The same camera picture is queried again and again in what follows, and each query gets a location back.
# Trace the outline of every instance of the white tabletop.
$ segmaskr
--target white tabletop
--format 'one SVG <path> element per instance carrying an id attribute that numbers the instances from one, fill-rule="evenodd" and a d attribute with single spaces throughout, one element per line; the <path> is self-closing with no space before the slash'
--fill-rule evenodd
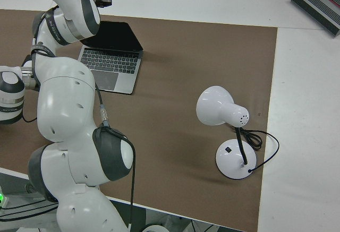
<path id="1" fill-rule="evenodd" d="M 45 11 L 52 5 L 0 0 L 2 9 Z M 268 132 L 281 149 L 264 167 L 258 231 L 338 231 L 339 37 L 290 0 L 114 0 L 100 12 L 278 27 Z M 268 139 L 266 157 L 275 148 Z"/>

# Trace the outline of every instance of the open laptop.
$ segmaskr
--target open laptop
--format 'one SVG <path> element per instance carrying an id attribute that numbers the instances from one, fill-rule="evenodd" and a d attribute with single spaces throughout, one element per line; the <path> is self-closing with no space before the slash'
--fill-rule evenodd
<path id="1" fill-rule="evenodd" d="M 98 88 L 132 94 L 143 48 L 129 24 L 101 21 L 98 33 L 81 42 L 78 60 L 91 69 Z"/>

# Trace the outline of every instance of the laptop touchpad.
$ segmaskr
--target laptop touchpad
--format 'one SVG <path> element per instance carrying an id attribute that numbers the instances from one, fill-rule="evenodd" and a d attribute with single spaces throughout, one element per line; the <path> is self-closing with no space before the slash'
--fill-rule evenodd
<path id="1" fill-rule="evenodd" d="M 92 70 L 92 74 L 100 90 L 114 90 L 118 73 Z"/>

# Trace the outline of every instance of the desk lamp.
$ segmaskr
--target desk lamp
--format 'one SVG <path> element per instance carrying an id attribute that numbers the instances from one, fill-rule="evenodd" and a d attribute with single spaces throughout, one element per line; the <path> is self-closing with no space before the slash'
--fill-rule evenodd
<path id="1" fill-rule="evenodd" d="M 206 89 L 196 105 L 197 117 L 209 126 L 228 123 L 235 127 L 237 139 L 222 143 L 216 152 L 216 165 L 226 177 L 243 179 L 249 176 L 256 166 L 256 155 L 253 148 L 241 140 L 240 127 L 247 124 L 247 109 L 236 105 L 230 93 L 220 86 Z"/>

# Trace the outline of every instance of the white robotic arm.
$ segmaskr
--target white robotic arm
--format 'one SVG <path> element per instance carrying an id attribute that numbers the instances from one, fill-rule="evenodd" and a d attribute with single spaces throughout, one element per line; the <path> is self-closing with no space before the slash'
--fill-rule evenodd
<path id="1" fill-rule="evenodd" d="M 25 89 L 38 88 L 38 128 L 54 143 L 32 154 L 29 178 L 46 199 L 58 202 L 60 230 L 128 231 L 98 186 L 130 172 L 133 145 L 109 126 L 96 127 L 91 71 L 74 59 L 55 56 L 58 48 L 97 33 L 97 6 L 109 0 L 53 1 L 58 6 L 33 23 L 32 67 L 0 67 L 0 123 L 19 120 Z"/>

